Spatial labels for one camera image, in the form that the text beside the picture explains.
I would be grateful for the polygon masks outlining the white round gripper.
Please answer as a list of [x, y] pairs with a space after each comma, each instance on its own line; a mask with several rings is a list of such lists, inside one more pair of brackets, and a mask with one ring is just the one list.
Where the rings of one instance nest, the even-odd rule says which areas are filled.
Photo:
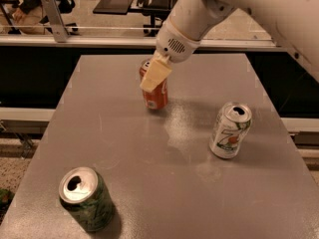
[[185, 36], [173, 21], [167, 18], [157, 34], [154, 60], [151, 60], [140, 88], [151, 93], [171, 73], [172, 68], [167, 63], [180, 63], [187, 60], [199, 44], [199, 41]]

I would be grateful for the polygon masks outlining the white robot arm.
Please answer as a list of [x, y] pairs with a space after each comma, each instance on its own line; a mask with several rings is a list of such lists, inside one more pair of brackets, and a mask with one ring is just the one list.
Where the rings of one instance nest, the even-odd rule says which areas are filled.
[[150, 93], [187, 60], [201, 40], [241, 9], [315, 80], [319, 81], [319, 0], [177, 0], [157, 35], [141, 89]]

